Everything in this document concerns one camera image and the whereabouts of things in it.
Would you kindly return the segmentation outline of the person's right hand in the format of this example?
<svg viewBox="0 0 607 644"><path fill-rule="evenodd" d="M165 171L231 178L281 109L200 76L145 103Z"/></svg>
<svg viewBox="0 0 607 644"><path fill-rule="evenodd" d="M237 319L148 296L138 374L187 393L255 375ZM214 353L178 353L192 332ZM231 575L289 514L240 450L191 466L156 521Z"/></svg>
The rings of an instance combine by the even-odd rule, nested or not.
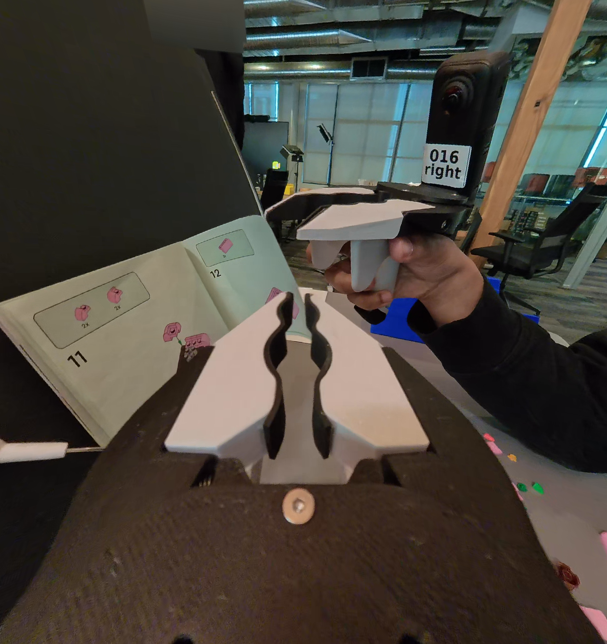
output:
<svg viewBox="0 0 607 644"><path fill-rule="evenodd" d="M389 240L388 250L399 263L393 291L377 289L373 283L362 292L352 288L349 244L341 249L347 258L327 268L324 277L334 290L363 310L381 309L396 298L415 298L431 318L429 329L465 319L475 310L485 279L451 239L412 234Z"/></svg>

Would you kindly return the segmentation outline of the white book stand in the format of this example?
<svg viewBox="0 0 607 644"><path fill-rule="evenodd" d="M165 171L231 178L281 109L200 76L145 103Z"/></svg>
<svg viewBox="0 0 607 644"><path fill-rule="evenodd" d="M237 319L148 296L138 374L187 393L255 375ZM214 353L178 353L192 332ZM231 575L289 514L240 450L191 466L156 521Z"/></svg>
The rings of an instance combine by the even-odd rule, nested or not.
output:
<svg viewBox="0 0 607 644"><path fill-rule="evenodd" d="M54 461L70 454L101 451L102 447L69 447L67 442L6 442L0 439L0 464Z"/></svg>

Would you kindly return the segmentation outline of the person's right forearm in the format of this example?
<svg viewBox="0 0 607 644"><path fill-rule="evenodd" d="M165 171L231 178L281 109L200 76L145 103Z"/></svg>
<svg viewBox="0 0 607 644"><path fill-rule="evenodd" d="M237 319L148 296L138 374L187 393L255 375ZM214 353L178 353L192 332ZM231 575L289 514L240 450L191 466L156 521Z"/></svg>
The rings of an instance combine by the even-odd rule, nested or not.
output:
<svg viewBox="0 0 607 644"><path fill-rule="evenodd" d="M464 319L439 327L416 303L407 323L525 446L573 470L607 473L607 329L563 346L487 284Z"/></svg>

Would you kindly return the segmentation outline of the blue storage bin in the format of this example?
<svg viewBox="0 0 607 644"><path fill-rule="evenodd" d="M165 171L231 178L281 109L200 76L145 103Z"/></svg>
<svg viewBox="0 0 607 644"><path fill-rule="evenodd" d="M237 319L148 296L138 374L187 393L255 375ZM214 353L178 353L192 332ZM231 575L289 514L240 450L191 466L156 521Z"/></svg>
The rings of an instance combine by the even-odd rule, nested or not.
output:
<svg viewBox="0 0 607 644"><path fill-rule="evenodd" d="M372 324L371 332L397 339L423 342L431 348L457 343L485 344L502 334L513 312L497 290L496 278L483 278L481 297L468 316L438 326L422 302L396 299L383 321Z"/></svg>

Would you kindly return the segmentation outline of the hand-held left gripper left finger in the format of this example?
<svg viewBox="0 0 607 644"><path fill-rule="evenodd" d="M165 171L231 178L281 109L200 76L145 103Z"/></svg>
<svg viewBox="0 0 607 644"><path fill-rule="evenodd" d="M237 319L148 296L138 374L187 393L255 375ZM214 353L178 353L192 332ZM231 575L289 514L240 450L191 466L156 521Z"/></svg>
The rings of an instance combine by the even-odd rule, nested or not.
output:
<svg viewBox="0 0 607 644"><path fill-rule="evenodd" d="M278 294L219 340L164 446L220 459L275 459L285 434L282 380L294 298Z"/></svg>

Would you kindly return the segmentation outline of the brick instruction booklet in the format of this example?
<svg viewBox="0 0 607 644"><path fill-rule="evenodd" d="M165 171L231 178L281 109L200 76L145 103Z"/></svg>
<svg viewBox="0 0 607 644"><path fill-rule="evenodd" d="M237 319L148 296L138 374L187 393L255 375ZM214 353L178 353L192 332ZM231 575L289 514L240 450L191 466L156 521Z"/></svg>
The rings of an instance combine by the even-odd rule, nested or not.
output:
<svg viewBox="0 0 607 644"><path fill-rule="evenodd" d="M0 303L0 327L98 445L177 371L296 280L260 215Z"/></svg>

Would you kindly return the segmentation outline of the black monitor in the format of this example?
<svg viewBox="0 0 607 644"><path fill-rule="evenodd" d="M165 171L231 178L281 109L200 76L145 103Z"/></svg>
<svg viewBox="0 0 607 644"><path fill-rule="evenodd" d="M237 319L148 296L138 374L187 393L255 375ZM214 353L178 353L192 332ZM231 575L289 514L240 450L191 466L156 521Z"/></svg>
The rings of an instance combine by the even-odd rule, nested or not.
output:
<svg viewBox="0 0 607 644"><path fill-rule="evenodd" d="M253 182L274 162L283 162L281 149L288 143L289 123L285 121L245 121L242 158Z"/></svg>

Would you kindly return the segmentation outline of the black office chair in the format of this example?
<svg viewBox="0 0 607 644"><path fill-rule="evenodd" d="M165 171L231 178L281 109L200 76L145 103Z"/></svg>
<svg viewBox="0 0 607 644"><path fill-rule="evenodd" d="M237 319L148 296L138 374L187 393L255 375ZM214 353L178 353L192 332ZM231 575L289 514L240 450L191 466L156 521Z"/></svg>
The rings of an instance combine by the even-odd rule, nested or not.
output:
<svg viewBox="0 0 607 644"><path fill-rule="evenodd" d="M607 183L589 183L557 218L548 221L544 229L527 227L526 234L492 232L490 235L502 240L501 244L477 247L470 253L491 264L488 277L503 273L499 295L506 303L520 305L532 313L533 319L539 319L541 311L538 308L507 291L508 277L533 279L562 269L572 250L573 235L606 202Z"/></svg>

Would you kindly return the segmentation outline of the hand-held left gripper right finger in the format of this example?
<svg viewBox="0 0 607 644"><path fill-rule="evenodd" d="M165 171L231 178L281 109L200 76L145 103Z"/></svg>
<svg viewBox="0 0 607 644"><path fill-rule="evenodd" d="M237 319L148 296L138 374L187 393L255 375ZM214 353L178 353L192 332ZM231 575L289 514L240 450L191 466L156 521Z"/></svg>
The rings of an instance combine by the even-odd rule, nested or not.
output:
<svg viewBox="0 0 607 644"><path fill-rule="evenodd" d="M342 483L362 461L425 453L430 440L383 347L323 298L307 294L313 390L313 439L325 460L341 466Z"/></svg>

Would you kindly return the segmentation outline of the wooden pillar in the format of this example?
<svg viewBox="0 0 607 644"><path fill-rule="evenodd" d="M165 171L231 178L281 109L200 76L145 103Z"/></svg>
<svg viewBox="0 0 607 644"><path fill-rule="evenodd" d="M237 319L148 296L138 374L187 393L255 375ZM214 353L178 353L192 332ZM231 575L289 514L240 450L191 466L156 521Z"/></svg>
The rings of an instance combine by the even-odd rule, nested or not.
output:
<svg viewBox="0 0 607 644"><path fill-rule="evenodd" d="M553 4L479 209L482 220L472 250L489 246L492 233L501 227L591 3Z"/></svg>

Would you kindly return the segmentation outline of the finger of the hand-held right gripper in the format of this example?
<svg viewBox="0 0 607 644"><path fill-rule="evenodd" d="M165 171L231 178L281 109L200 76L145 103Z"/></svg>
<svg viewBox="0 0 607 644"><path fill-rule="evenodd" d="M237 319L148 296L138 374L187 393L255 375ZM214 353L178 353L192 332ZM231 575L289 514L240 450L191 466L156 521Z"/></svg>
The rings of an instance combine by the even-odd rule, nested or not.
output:
<svg viewBox="0 0 607 644"><path fill-rule="evenodd" d="M393 239L406 214L434 214L436 207L409 200L389 199L378 203L333 204L323 208L297 231L307 241L352 241Z"/></svg>
<svg viewBox="0 0 607 644"><path fill-rule="evenodd" d="M265 210L266 219L306 219L321 207L376 203L377 194L365 187L324 187L284 197Z"/></svg>

